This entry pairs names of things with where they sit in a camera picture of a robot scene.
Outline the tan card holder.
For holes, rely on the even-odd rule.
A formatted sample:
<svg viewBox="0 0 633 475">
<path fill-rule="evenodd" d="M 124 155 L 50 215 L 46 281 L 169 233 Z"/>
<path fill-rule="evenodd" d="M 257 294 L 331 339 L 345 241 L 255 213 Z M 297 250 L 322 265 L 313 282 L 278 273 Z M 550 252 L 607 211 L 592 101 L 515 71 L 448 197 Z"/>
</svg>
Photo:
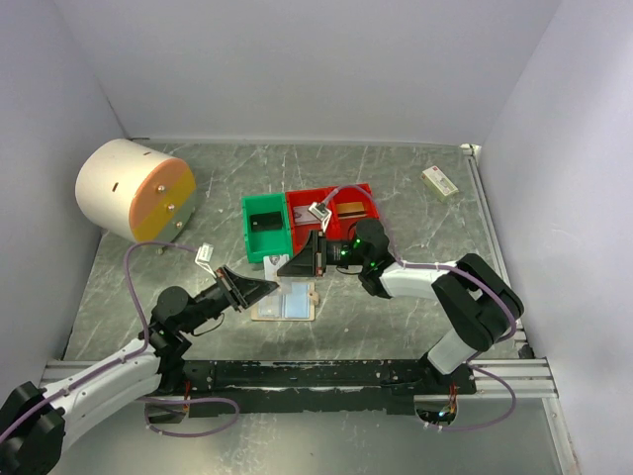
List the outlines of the tan card holder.
<svg viewBox="0 0 633 475">
<path fill-rule="evenodd" d="M 312 322 L 316 318 L 319 294 L 312 282 L 291 282 L 272 295 L 283 297 L 283 310 L 280 318 L 261 319 L 257 317 L 258 303 L 251 309 L 251 319 L 255 322 Z"/>
</svg>

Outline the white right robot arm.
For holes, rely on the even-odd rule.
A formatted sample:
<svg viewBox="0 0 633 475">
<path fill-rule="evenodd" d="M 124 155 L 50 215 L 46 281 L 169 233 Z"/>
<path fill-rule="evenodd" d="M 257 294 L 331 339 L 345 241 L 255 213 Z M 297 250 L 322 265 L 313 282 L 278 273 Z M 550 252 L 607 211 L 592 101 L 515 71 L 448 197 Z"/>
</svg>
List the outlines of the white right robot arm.
<svg viewBox="0 0 633 475">
<path fill-rule="evenodd" d="M 377 219 L 363 219 L 352 238 L 328 239 L 312 231 L 303 248 L 281 266 L 280 277 L 320 277 L 329 266 L 358 266 L 365 291 L 383 299 L 424 298 L 441 305 L 452 329 L 422 357 L 421 386 L 438 394 L 450 386 L 454 371 L 516 331 L 524 305 L 514 291 L 477 254 L 447 263 L 400 261 Z"/>
</svg>

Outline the silver VIP credit card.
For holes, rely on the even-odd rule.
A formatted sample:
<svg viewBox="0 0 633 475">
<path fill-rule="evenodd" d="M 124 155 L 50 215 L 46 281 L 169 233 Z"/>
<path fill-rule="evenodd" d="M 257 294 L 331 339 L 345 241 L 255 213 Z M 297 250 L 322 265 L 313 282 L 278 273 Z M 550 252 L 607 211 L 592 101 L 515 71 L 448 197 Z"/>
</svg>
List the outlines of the silver VIP credit card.
<svg viewBox="0 0 633 475">
<path fill-rule="evenodd" d="M 277 319 L 281 317 L 283 310 L 283 297 L 272 295 L 263 298 L 258 303 L 257 317 L 261 319 Z"/>
</svg>

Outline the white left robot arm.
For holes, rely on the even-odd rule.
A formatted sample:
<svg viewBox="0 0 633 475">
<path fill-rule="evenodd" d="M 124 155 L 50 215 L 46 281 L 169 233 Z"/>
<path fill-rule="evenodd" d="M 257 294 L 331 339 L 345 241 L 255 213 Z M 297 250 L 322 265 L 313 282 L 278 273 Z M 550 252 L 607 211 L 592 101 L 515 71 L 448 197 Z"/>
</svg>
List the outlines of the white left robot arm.
<svg viewBox="0 0 633 475">
<path fill-rule="evenodd" d="M 137 398 L 171 395 L 185 381 L 188 335 L 226 310 L 246 310 L 278 283 L 243 277 L 223 266 L 216 282 L 195 297 L 163 290 L 143 331 L 102 361 L 44 388 L 28 381 L 1 406 L 1 471 L 46 474 L 79 437 Z"/>
</svg>

